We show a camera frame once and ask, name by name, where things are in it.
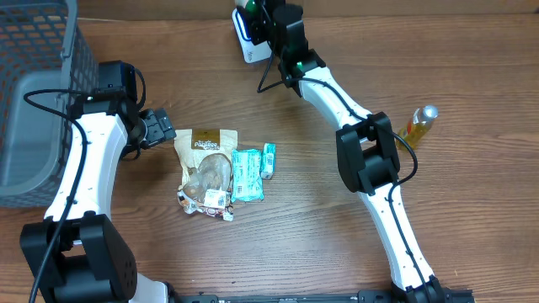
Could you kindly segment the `brown snack packet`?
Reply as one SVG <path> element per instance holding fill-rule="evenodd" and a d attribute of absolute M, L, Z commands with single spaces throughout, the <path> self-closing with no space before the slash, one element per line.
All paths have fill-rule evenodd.
<path fill-rule="evenodd" d="M 232 221 L 232 151 L 237 148 L 237 132 L 184 129 L 175 134 L 173 146 L 182 168 L 177 197 L 184 212 Z"/>

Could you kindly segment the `teal tissue pack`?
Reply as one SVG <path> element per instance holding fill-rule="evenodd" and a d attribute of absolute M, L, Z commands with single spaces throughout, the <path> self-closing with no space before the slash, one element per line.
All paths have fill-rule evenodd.
<path fill-rule="evenodd" d="M 232 151 L 232 202 L 262 200 L 263 182 L 260 177 L 261 152 L 256 149 Z"/>

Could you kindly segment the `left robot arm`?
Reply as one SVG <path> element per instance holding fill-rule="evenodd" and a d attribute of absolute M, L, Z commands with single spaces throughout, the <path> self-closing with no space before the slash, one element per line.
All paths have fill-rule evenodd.
<path fill-rule="evenodd" d="M 23 227 L 19 243 L 34 275 L 29 300 L 47 302 L 176 302 L 173 287 L 140 274 L 110 219 L 119 161 L 176 134 L 164 109 L 147 109 L 140 70 L 123 61 L 99 64 L 90 92 L 67 90 L 61 117 L 72 144 L 60 187 L 43 221 Z"/>

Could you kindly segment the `small teal white box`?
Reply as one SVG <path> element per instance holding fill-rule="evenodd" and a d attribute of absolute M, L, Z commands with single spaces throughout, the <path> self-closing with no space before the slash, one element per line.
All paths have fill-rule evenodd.
<path fill-rule="evenodd" d="M 262 151 L 262 162 L 260 169 L 260 177 L 262 179 L 272 179 L 275 173 L 275 143 L 265 143 Z"/>

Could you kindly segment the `green lid white jar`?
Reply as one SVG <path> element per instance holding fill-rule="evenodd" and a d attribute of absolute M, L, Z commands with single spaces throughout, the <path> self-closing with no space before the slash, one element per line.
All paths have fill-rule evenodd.
<path fill-rule="evenodd" d="M 258 4 L 256 0 L 235 0 L 237 7 L 244 8 L 249 13 L 256 13 L 258 11 Z"/>

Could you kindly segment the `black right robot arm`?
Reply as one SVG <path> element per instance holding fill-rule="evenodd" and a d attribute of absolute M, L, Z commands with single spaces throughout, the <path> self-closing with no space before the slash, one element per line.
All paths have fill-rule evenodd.
<path fill-rule="evenodd" d="M 244 50 L 270 49 L 280 84 L 312 104 L 334 128 L 339 175 L 369 210 L 387 255 L 394 302 L 444 302 L 447 295 L 425 260 L 401 195 L 398 136 L 382 112 L 359 106 L 309 47 L 301 6 L 286 1 L 238 1 L 234 23 Z"/>

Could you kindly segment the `yellow liquid bottle silver cap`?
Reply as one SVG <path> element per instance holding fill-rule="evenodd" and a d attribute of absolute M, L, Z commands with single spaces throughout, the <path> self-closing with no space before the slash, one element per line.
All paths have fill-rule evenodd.
<path fill-rule="evenodd" d="M 408 123 L 398 132 L 398 135 L 415 150 L 420 140 L 432 128 L 438 114 L 438 109 L 431 104 L 416 109 Z"/>

